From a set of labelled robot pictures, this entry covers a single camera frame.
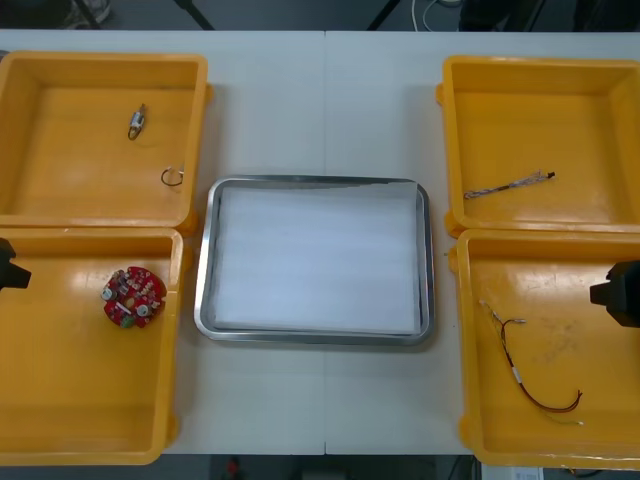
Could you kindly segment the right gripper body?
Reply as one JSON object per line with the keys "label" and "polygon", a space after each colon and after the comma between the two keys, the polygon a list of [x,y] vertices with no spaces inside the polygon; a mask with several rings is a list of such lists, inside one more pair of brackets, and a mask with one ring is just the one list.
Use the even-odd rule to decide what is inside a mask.
{"label": "right gripper body", "polygon": [[639,261],[616,263],[607,274],[607,312],[623,327],[639,327]]}

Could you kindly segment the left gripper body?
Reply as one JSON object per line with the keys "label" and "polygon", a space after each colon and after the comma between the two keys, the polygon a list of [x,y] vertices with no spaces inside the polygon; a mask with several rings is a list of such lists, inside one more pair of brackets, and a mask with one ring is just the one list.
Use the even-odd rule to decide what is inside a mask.
{"label": "left gripper body", "polygon": [[15,251],[10,242],[4,238],[0,241],[1,251],[1,288],[13,288],[14,287],[14,274],[12,260],[16,257]]}

